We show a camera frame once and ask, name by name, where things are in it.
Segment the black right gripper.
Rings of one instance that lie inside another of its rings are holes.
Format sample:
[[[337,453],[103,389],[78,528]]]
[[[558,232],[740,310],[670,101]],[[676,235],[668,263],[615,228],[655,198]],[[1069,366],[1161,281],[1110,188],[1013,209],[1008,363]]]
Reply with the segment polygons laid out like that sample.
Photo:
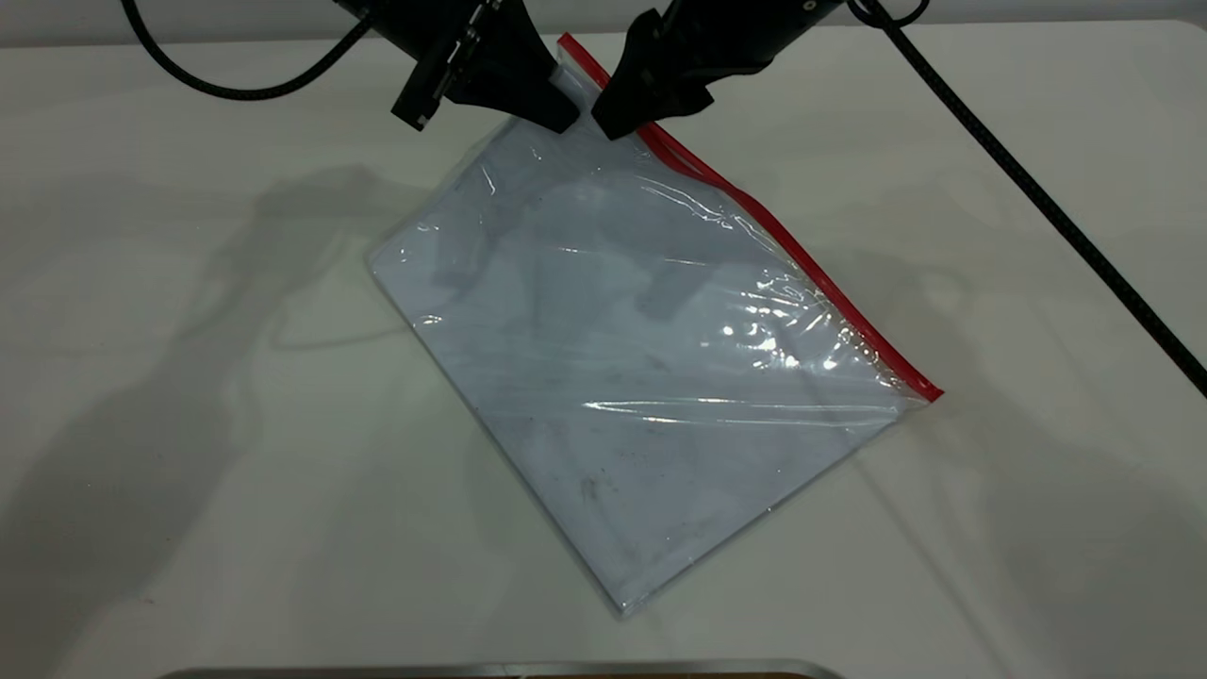
[[[711,107],[710,86],[754,75],[836,12],[840,1],[674,1],[639,14],[591,119],[610,141]]]

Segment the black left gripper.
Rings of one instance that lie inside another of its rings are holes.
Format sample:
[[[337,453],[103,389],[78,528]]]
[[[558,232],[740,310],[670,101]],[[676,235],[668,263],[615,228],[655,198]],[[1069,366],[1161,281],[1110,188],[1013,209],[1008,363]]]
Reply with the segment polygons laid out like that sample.
[[[389,111],[416,130],[449,103],[496,110],[564,133],[579,107],[554,83],[559,64],[521,1],[337,1],[415,59]]]

